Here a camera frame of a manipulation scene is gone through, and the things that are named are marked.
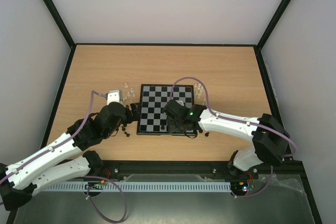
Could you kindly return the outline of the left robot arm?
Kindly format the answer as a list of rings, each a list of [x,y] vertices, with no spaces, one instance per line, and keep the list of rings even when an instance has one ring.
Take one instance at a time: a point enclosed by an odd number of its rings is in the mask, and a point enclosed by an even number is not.
[[[1,164],[1,199],[7,211],[28,203],[42,190],[69,179],[97,176],[103,161],[89,148],[140,118],[139,103],[111,102],[88,112],[51,144],[11,165]]]

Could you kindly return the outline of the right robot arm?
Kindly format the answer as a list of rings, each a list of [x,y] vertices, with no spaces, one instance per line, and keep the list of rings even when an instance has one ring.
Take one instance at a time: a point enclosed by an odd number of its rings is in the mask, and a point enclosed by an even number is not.
[[[290,136],[270,114],[244,118],[199,104],[188,108],[175,100],[170,100],[162,112],[167,116],[169,132],[219,132],[250,142],[250,147],[234,151],[228,162],[227,170],[236,178],[260,164],[277,167],[283,163]]]

